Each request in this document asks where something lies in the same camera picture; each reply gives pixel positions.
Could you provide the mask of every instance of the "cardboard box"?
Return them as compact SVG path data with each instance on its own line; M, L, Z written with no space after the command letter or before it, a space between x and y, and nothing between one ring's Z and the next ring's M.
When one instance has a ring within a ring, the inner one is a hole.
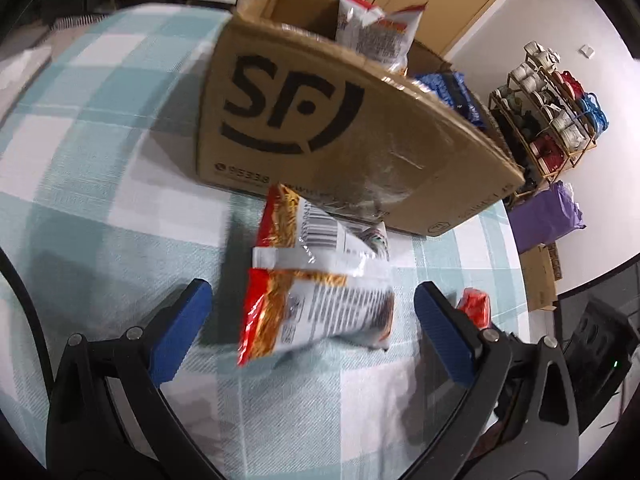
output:
M522 184L490 135L335 43L337 12L337 0L240 5L202 93L202 180L263 195L282 182L330 212L430 236ZM412 73L446 67L414 45Z
M520 255L520 267L524 278L524 288L527 293L529 311L554 310L553 302L556 295L556 280L551 266L549 250L544 245L533 247Z

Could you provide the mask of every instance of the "table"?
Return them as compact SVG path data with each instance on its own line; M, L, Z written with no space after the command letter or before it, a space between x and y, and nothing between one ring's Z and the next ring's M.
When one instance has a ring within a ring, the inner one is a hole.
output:
M0 130L0 245L33 297L54 370L71 333L119 336L192 278L211 282L213 313L162 390L230 478L398 478L461 394L422 337L416 285L433 280L454 304L465 286L485 290L494 322L529 338L504 207L438 238L390 234L389 351L326 340L238 369L263 200L205 186L193 167L200 86L228 17L127 9L47 67ZM44 385L3 280L0 317L0 409L44 462Z

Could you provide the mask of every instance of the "purple bag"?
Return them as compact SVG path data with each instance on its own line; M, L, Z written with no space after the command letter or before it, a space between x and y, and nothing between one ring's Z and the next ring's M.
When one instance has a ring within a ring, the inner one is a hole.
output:
M549 189L514 207L508 216L519 254L587 227L571 190L562 181L554 182Z

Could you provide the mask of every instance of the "snack bag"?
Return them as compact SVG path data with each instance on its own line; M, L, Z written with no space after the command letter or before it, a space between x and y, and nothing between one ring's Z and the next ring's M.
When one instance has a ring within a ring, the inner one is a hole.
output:
M404 73L425 6L385 15L365 0L340 0L335 41L382 63L390 72Z
M479 330L490 327L491 302L486 292L477 288L466 288L457 308L462 310Z
M258 229L238 364L342 336L385 348L394 295L384 224L362 234L286 186L271 187Z

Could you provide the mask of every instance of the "white wall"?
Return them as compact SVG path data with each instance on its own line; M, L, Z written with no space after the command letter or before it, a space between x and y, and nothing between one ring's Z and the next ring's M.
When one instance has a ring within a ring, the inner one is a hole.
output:
M506 0L451 60L468 86L487 97L524 60L536 40L556 50L560 67L597 94L609 118L598 147L562 179L574 186L587 228L558 241L562 280L570 290L640 252L640 63L594 0ZM595 49L586 59L585 43Z

